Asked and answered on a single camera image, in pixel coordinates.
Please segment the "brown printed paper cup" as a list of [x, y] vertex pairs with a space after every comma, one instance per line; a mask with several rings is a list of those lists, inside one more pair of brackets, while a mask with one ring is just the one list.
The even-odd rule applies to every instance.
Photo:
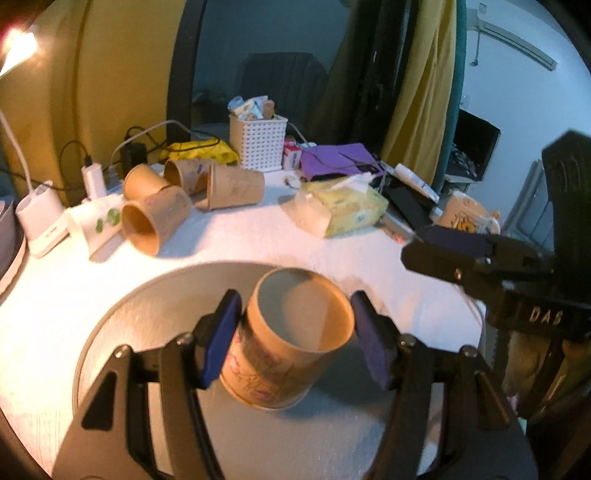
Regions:
[[253, 289], [221, 383], [250, 407], [293, 407], [349, 342], [354, 327], [349, 298], [327, 277], [301, 268], [271, 270]]

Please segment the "white paper cup green print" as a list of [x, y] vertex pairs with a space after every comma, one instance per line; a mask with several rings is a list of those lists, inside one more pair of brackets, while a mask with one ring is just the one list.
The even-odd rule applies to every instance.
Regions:
[[121, 229], [124, 197], [110, 194], [68, 208], [66, 226], [79, 255], [90, 259]]

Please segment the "brown paper cup front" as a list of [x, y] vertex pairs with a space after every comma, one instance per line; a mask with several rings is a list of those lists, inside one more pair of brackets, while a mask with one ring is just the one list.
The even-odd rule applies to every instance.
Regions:
[[126, 202], [121, 210], [121, 229], [138, 251], [154, 257], [192, 209], [193, 203], [181, 187], [165, 187], [143, 199]]

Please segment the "brown paper cup back left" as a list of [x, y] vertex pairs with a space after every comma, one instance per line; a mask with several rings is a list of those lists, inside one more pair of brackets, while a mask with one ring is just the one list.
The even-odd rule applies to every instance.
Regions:
[[158, 175], [149, 165], [139, 164], [125, 176], [122, 193], [126, 200], [140, 200], [169, 186], [170, 183]]

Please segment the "brown paper cup right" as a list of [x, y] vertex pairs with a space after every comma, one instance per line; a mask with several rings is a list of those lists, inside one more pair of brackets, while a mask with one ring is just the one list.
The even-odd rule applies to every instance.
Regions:
[[266, 179], [259, 171], [211, 165], [206, 174], [205, 197], [195, 206], [204, 211], [256, 205], [263, 201]]

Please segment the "brown paper cup middle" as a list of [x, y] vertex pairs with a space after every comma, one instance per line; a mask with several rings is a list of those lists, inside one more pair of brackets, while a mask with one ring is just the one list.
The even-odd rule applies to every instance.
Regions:
[[163, 178], [170, 184], [181, 187], [191, 196], [207, 187], [209, 168], [214, 164], [211, 159], [167, 160]]

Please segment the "white printed mug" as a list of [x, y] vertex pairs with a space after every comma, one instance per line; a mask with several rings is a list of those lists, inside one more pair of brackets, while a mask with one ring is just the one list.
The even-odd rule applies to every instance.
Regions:
[[451, 194], [437, 225], [468, 233], [501, 233], [499, 221], [478, 201], [458, 190]]

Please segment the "black laptop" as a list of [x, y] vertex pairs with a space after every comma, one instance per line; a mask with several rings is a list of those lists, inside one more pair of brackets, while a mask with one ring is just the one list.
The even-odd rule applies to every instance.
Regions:
[[482, 181], [500, 137], [498, 127], [461, 109], [446, 174], [472, 182]]

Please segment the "white textured tablecloth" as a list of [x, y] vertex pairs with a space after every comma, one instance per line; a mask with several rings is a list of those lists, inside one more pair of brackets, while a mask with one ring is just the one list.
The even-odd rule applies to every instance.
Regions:
[[[266, 175], [256, 206], [193, 210], [150, 257], [114, 237], [93, 256], [67, 238], [28, 257], [1, 305], [1, 408], [51, 471], [72, 421], [113, 350], [157, 348], [190, 331], [229, 289], [243, 299], [277, 267], [315, 271], [342, 291], [363, 290], [400, 331], [452, 352], [477, 345], [483, 316], [457, 286], [405, 269], [383, 229], [322, 239], [294, 222], [284, 173]], [[263, 411], [219, 382], [199, 393], [228, 479], [360, 479], [369, 470], [393, 394], [370, 377], [349, 342], [296, 406]]]

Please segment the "yellow curtain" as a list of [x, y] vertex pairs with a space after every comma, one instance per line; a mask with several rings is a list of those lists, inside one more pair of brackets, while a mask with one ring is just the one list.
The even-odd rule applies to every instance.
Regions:
[[466, 20], [463, 1], [353, 1], [308, 133], [322, 144], [360, 142], [440, 188], [460, 109]]

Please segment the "yellow tissue pack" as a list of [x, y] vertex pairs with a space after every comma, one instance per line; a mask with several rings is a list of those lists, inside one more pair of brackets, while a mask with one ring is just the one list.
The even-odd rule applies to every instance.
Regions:
[[389, 202], [370, 186], [373, 176], [304, 182], [293, 198], [294, 221], [318, 238], [332, 238], [378, 223]]

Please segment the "white plate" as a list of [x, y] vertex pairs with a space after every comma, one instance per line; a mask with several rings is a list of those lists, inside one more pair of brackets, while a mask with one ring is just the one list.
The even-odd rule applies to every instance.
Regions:
[[25, 254], [27, 252], [27, 240], [26, 237], [21, 229], [17, 231], [17, 238], [16, 238], [16, 245], [14, 249], [13, 259], [8, 265], [7, 270], [3, 274], [0, 282], [0, 294], [3, 295], [4, 292], [10, 287], [11, 283], [13, 282], [14, 278], [19, 272]]

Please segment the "purple cloth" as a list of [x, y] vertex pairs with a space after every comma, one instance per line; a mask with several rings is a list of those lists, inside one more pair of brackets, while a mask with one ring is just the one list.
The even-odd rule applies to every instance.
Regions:
[[307, 180], [325, 175], [353, 176], [366, 172], [381, 177], [385, 170], [362, 143], [318, 145], [301, 153], [301, 173]]

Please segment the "red white small box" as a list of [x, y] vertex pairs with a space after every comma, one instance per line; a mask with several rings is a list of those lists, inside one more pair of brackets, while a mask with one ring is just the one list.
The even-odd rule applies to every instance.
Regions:
[[283, 161], [281, 166], [283, 170], [294, 171], [300, 168], [301, 164], [301, 151], [300, 146], [293, 140], [286, 140], [283, 142]]

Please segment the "purple grey bowl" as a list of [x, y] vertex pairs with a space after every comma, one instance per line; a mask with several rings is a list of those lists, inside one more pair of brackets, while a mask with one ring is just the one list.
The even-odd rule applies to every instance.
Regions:
[[10, 263], [16, 244], [16, 220], [14, 212], [15, 200], [13, 196], [1, 197], [1, 225], [0, 225], [0, 273], [4, 275]]

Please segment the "white desk lamp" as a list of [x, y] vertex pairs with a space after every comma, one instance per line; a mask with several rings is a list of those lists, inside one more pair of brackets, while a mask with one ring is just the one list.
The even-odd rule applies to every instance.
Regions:
[[[1, 74], [14, 70], [30, 59], [37, 48], [38, 43], [32, 31], [11, 29], [6, 48], [8, 66], [2, 67]], [[1, 126], [19, 160], [27, 187], [26, 195], [15, 207], [15, 214], [24, 231], [31, 254], [41, 258], [67, 236], [65, 207], [57, 195], [52, 180], [34, 185], [22, 147], [4, 112], [1, 112]]]

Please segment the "white charger plug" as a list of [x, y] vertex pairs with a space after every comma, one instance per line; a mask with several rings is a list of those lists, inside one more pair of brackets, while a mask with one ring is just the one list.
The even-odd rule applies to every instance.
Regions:
[[107, 195], [102, 166], [100, 164], [95, 162], [86, 163], [81, 169], [81, 173], [88, 199], [96, 200]]

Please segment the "white perforated plastic basket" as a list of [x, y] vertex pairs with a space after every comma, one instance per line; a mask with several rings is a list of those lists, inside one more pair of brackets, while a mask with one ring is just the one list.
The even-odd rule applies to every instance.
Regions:
[[287, 118], [240, 120], [229, 117], [229, 144], [238, 154], [242, 169], [273, 172], [283, 168], [283, 143]]

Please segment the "black power adapter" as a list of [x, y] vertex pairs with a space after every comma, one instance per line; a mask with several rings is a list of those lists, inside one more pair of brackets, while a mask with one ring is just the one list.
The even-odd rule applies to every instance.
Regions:
[[141, 142], [131, 142], [120, 150], [120, 162], [123, 176], [126, 176], [134, 167], [147, 163], [147, 147]]

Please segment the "yellow snack bag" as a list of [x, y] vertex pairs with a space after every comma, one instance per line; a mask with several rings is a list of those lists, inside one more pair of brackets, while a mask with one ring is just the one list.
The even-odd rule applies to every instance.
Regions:
[[238, 153], [222, 140], [205, 139], [183, 143], [172, 143], [161, 152], [159, 159], [166, 160], [191, 160], [211, 159], [221, 165], [238, 162]]

